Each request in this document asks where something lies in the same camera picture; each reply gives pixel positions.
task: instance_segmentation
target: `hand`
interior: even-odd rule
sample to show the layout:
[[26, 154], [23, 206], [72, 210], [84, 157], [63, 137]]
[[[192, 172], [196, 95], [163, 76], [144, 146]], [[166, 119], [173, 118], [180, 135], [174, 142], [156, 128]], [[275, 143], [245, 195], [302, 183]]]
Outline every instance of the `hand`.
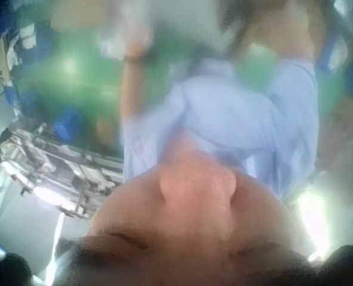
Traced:
[[126, 56], [143, 57], [152, 43], [150, 29], [141, 28], [128, 32], [126, 37]]

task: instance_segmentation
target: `nose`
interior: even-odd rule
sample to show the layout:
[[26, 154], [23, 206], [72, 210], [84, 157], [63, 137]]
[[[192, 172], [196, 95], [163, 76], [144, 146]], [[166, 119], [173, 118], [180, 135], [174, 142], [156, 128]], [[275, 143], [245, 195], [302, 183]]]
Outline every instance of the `nose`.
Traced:
[[208, 154], [191, 151], [166, 164], [160, 189], [168, 205], [194, 205], [198, 209], [208, 204], [223, 208], [230, 206], [236, 177], [230, 168]]

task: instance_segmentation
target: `bright light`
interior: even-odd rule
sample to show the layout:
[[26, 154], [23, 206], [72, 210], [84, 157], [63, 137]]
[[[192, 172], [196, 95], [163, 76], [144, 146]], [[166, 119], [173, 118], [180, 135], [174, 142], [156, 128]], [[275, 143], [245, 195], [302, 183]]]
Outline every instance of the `bright light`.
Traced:
[[329, 250], [324, 201], [312, 189], [309, 189], [299, 198], [298, 204], [305, 228], [317, 249], [308, 260], [324, 259]]
[[76, 73], [76, 65], [75, 62], [67, 59], [64, 61], [64, 69], [67, 74], [73, 76]]
[[67, 202], [67, 200], [61, 195], [41, 186], [37, 186], [35, 189], [33, 189], [33, 193], [41, 200], [53, 206], [60, 206]]
[[55, 273], [56, 273], [55, 252], [56, 252], [58, 240], [60, 239], [61, 230], [63, 229], [64, 219], [65, 219], [65, 214], [60, 213], [60, 216], [58, 217], [58, 221], [56, 225], [54, 239], [53, 239], [54, 241], [53, 241], [51, 261], [49, 262], [49, 265], [47, 267], [47, 271], [45, 274], [45, 285], [47, 286], [52, 286], [53, 281], [55, 279]]

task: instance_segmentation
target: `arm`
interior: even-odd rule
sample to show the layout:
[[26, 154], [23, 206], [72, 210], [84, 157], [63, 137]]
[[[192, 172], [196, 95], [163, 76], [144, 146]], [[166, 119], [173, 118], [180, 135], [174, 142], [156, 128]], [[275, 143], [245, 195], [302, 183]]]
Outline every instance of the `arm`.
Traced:
[[126, 41], [126, 58], [123, 68], [120, 92], [120, 115], [122, 120], [130, 119], [142, 112], [144, 104], [144, 63], [148, 50], [145, 31], [131, 33]]
[[120, 115], [126, 120], [139, 114], [144, 104], [144, 75], [141, 63], [126, 62], [120, 92]]

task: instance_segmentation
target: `wall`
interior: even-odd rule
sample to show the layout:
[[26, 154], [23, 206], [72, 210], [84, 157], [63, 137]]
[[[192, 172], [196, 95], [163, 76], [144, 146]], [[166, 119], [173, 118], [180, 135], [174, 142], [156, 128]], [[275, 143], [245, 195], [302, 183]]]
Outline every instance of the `wall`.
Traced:
[[[0, 246], [23, 256], [32, 272], [45, 279], [51, 260], [54, 232], [60, 212], [34, 195], [20, 195], [21, 185], [7, 180], [0, 206]], [[89, 222], [66, 217], [62, 237], [77, 239], [87, 232]]]

